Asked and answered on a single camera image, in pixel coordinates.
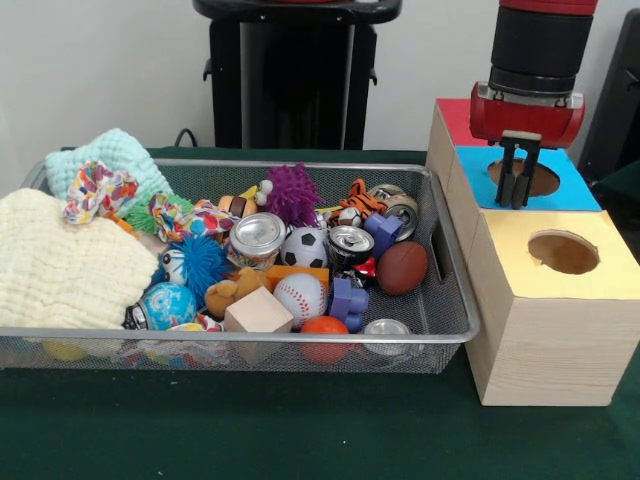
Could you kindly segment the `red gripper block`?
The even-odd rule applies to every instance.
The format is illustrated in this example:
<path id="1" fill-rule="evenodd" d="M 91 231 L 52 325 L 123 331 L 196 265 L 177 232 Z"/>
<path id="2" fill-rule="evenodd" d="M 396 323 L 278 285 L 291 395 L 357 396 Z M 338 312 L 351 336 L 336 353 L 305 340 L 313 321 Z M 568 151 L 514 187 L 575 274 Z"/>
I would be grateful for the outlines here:
<path id="1" fill-rule="evenodd" d="M 581 93 L 568 96 L 523 96 L 492 89 L 487 82 L 477 82 L 471 93 L 471 134 L 489 143 L 504 137 L 533 138 L 541 148 L 568 148 L 580 130 L 585 115 L 585 98 Z M 513 209 L 526 207 L 539 158 L 539 148 L 526 148 L 522 170 L 513 172 L 515 143 L 501 142 L 503 158 L 496 202 Z"/>

